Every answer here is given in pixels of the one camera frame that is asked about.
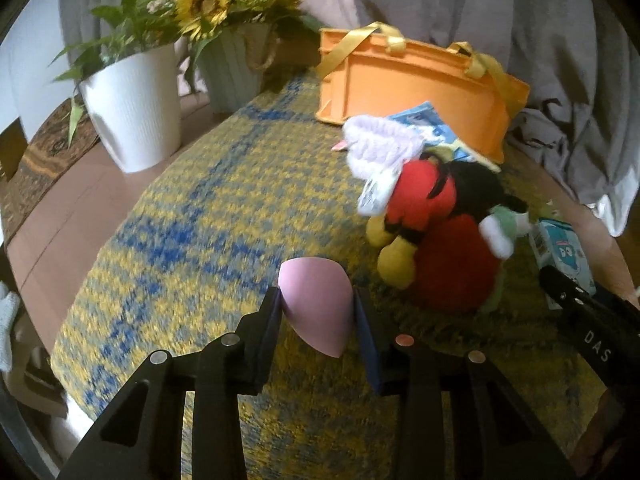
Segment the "pink makeup sponge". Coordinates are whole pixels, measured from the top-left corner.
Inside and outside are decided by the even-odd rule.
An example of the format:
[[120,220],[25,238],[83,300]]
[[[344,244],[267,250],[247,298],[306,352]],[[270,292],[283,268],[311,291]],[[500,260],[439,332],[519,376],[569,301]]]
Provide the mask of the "pink makeup sponge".
[[353,329],[353,288],[344,269],[333,260],[307,257],[280,266],[278,286],[284,314],[309,346],[340,357]]

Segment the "teal box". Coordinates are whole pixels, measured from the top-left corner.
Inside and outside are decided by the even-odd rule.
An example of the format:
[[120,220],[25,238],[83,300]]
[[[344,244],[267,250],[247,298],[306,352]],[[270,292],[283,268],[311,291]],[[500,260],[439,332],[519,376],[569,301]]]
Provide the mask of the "teal box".
[[[529,232],[529,243],[539,269],[547,265],[554,266],[590,295],[596,293],[596,285],[587,258],[571,224],[551,218],[541,218],[533,224]],[[551,310],[562,309],[548,296],[546,302]]]

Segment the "ribbed white pot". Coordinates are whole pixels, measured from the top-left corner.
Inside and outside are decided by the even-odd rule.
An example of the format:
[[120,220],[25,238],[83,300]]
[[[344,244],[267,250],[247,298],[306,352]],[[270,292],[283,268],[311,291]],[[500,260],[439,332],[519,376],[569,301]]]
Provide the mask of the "ribbed white pot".
[[202,50],[196,65],[214,113],[233,113],[260,93],[270,32],[269,23],[225,28]]
[[180,147],[174,46],[127,57],[80,83],[86,110],[123,173],[146,170]]

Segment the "silver rivet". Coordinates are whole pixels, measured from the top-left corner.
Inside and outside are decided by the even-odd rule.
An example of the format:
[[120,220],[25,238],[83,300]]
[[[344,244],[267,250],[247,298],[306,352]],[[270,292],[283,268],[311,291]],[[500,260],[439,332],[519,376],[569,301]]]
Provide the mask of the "silver rivet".
[[413,346],[415,340],[408,334],[400,334],[396,336],[396,344],[398,346]]
[[153,365],[161,365],[166,361],[166,352],[163,352],[162,350],[157,350],[151,354],[151,357],[149,358],[149,360]]
[[222,336],[220,342],[222,343],[222,346],[233,346],[240,342],[240,336],[234,332],[229,332]]
[[484,363],[486,361],[486,357],[481,351],[472,350],[471,352],[469,352],[469,360],[472,363],[475,363],[477,365],[481,365],[482,363]]

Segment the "white fabric label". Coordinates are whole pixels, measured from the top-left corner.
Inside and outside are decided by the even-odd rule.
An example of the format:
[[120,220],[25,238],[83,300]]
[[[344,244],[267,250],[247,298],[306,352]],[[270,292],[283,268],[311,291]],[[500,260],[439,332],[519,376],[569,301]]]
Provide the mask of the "white fabric label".
[[382,215],[396,188],[401,172],[402,164],[397,164],[371,175],[358,199],[358,214],[362,216]]

